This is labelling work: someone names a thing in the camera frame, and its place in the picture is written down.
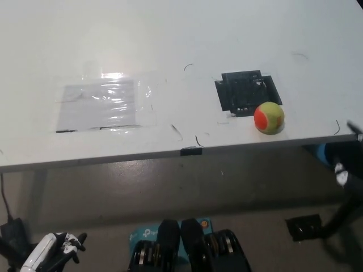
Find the black white robot left hand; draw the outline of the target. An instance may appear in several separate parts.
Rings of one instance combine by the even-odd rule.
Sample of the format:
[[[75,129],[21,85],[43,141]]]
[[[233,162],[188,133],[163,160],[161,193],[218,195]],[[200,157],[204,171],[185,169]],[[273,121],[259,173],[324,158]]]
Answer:
[[[86,250],[83,245],[86,239],[87,233],[75,236],[69,232],[51,232],[35,246],[20,272],[63,271],[70,260],[78,264],[78,252]]]

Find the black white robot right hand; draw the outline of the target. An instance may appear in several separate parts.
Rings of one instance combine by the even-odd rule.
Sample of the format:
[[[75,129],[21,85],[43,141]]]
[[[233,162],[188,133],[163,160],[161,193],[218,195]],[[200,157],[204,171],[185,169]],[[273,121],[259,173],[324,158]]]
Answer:
[[[347,122],[347,127],[354,141],[334,155],[334,172],[341,187],[362,199],[362,129],[352,121]]]

